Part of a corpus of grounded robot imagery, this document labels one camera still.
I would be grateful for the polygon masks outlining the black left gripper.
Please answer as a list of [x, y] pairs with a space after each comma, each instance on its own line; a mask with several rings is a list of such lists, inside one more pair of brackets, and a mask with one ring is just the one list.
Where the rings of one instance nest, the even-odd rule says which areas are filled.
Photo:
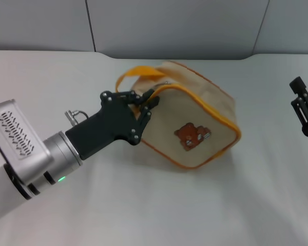
[[[142, 95], [135, 91], [100, 95], [101, 109], [88, 119], [65, 132], [81, 160], [86, 160], [116, 140], [135, 146], [151, 119], [151, 110], [159, 104], [158, 96], [150, 99], [154, 89]], [[129, 105], [135, 105], [135, 116]]]

